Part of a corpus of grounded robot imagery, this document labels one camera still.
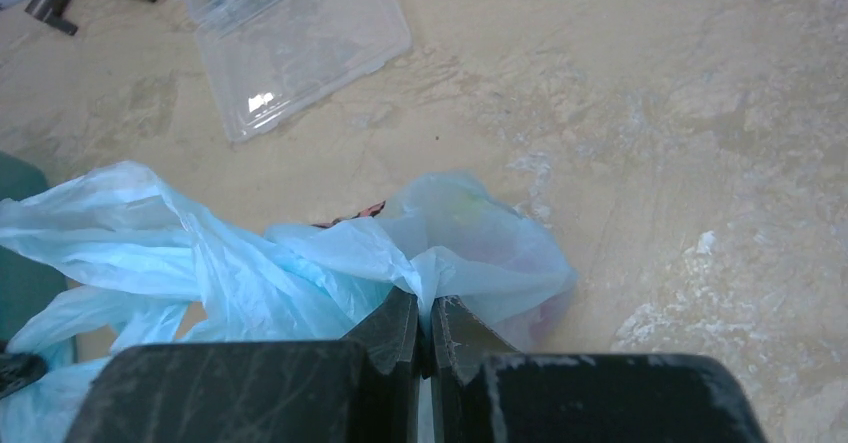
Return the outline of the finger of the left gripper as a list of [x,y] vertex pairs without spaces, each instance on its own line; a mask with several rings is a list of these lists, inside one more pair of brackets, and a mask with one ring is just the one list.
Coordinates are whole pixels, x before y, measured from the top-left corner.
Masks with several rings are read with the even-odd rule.
[[48,364],[41,356],[32,353],[12,353],[6,349],[7,344],[7,341],[1,341],[1,399],[38,381],[48,372]]

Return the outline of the light blue plastic bag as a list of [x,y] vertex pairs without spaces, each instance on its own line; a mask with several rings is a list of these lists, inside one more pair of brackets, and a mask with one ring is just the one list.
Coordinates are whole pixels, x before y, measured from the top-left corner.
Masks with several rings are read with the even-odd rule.
[[577,275],[553,235],[473,177],[423,175],[328,226],[256,234],[132,161],[1,204],[4,248],[75,281],[12,337],[48,365],[1,402],[5,442],[60,442],[104,359],[71,339],[109,326],[112,351],[149,343],[335,339],[391,289],[428,315],[457,296],[520,349],[562,317]]

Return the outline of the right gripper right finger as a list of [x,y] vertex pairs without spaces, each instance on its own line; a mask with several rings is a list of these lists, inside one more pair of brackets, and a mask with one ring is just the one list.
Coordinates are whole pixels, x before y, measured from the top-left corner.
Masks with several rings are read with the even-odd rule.
[[431,310],[439,442],[762,442],[741,385],[692,354],[522,353],[457,297]]

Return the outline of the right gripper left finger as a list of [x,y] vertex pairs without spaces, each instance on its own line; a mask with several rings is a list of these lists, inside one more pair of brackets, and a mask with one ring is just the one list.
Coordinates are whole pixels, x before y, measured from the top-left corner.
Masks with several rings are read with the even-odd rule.
[[412,442],[418,306],[394,289],[343,337],[135,346],[95,378],[70,442]]

